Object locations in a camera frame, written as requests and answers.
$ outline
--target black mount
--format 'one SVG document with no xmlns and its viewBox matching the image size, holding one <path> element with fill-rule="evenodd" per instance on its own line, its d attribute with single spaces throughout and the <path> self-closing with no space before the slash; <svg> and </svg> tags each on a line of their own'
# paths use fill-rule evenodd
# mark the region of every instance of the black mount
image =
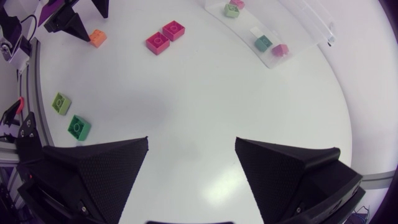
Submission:
<svg viewBox="0 0 398 224">
<path fill-rule="evenodd" d="M 72 6 L 79 0 L 65 0 L 65 3 L 60 6 L 44 24 L 48 32 L 64 31 L 72 36 L 75 36 L 86 42 L 90 41 L 90 37 L 80 19 L 79 14 L 75 13 Z M 103 18 L 108 18 L 109 0 L 91 0 Z"/>
</svg>

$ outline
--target pink lego brick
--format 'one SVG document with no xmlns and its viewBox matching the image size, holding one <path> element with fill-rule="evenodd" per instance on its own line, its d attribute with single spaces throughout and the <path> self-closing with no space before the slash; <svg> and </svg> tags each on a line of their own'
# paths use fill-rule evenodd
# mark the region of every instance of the pink lego brick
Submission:
<svg viewBox="0 0 398 224">
<path fill-rule="evenodd" d="M 170 40 L 160 32 L 157 32 L 152 37 L 149 37 L 146 41 L 147 48 L 151 50 L 156 55 L 162 53 L 170 46 Z"/>
<path fill-rule="evenodd" d="M 185 27 L 178 22 L 172 21 L 171 23 L 163 26 L 163 34 L 171 41 L 177 40 L 179 37 L 184 35 Z"/>
<path fill-rule="evenodd" d="M 279 44 L 278 46 L 272 49 L 272 54 L 276 57 L 283 57 L 289 53 L 289 49 L 285 44 Z"/>
<path fill-rule="evenodd" d="M 232 4 L 232 5 L 237 6 L 238 9 L 243 9 L 244 8 L 244 2 L 241 1 L 241 0 L 231 0 L 229 3 Z"/>
</svg>

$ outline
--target lego brick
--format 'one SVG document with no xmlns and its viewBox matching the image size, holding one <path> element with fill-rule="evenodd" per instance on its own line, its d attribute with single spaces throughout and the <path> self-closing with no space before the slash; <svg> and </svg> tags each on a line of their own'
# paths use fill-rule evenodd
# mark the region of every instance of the lego brick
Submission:
<svg viewBox="0 0 398 224">
<path fill-rule="evenodd" d="M 146 40 L 146 44 L 149 50 L 158 55 L 170 46 L 170 40 L 165 35 L 157 32 Z"/>
<path fill-rule="evenodd" d="M 184 35 L 185 27 L 178 22 L 172 21 L 171 23 L 163 26 L 163 35 L 169 38 L 171 41 L 177 40 L 179 37 Z"/>
<path fill-rule="evenodd" d="M 224 8 L 225 16 L 236 18 L 239 16 L 239 9 L 232 4 L 226 4 Z"/>
<path fill-rule="evenodd" d="M 68 132 L 78 141 L 84 141 L 90 132 L 90 128 L 90 123 L 77 115 L 73 115 L 72 121 L 69 124 Z"/>
<path fill-rule="evenodd" d="M 272 49 L 272 54 L 276 57 L 283 57 L 289 53 L 289 49 L 285 44 L 279 44 L 278 46 Z"/>
<path fill-rule="evenodd" d="M 234 5 L 234 6 L 237 6 L 238 9 L 243 9 L 244 8 L 244 2 L 241 1 L 241 0 L 231 0 L 229 3 Z"/>
<path fill-rule="evenodd" d="M 263 35 L 256 40 L 254 45 L 257 47 L 257 49 L 259 49 L 259 51 L 265 52 L 272 45 L 272 42 L 265 35 Z"/>
<path fill-rule="evenodd" d="M 71 101 L 64 94 L 57 93 L 52 102 L 52 108 L 54 108 L 58 114 L 65 115 L 69 109 L 70 103 Z"/>
<path fill-rule="evenodd" d="M 96 29 L 92 34 L 90 34 L 90 43 L 98 48 L 106 40 L 106 38 L 107 37 L 104 32 Z"/>
</svg>

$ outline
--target light green lego brick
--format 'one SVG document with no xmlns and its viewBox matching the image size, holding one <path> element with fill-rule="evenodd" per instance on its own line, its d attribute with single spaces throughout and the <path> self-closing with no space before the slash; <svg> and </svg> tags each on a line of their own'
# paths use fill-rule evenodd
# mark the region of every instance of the light green lego brick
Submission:
<svg viewBox="0 0 398 224">
<path fill-rule="evenodd" d="M 60 115 L 65 115 L 69 109 L 69 106 L 71 104 L 71 101 L 61 93 L 57 93 L 55 96 L 54 101 L 52 102 L 52 108 L 60 114 Z"/>
<path fill-rule="evenodd" d="M 90 132 L 91 124 L 83 118 L 74 115 L 69 124 L 68 132 L 78 141 L 84 141 Z"/>
<path fill-rule="evenodd" d="M 254 45 L 257 47 L 257 49 L 259 49 L 259 51 L 265 52 L 272 45 L 272 42 L 263 35 L 256 40 Z"/>
<path fill-rule="evenodd" d="M 239 16 L 238 7 L 234 6 L 232 4 L 226 4 L 225 8 L 224 8 L 224 11 L 225 11 L 225 15 L 228 16 L 228 17 L 236 18 L 236 17 Z"/>
</svg>

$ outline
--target purple object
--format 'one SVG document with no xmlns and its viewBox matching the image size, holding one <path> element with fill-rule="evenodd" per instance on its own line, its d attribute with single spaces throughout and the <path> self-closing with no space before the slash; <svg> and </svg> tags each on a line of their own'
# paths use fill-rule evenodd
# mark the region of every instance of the purple object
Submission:
<svg viewBox="0 0 398 224">
<path fill-rule="evenodd" d="M 276 57 L 283 57 L 289 53 L 289 48 L 285 44 L 279 44 L 272 49 L 272 54 Z"/>
<path fill-rule="evenodd" d="M 39 24 L 37 27 L 43 24 L 57 9 L 63 5 L 65 0 L 55 0 L 51 5 L 50 2 L 43 6 L 42 12 L 40 13 Z"/>
</svg>

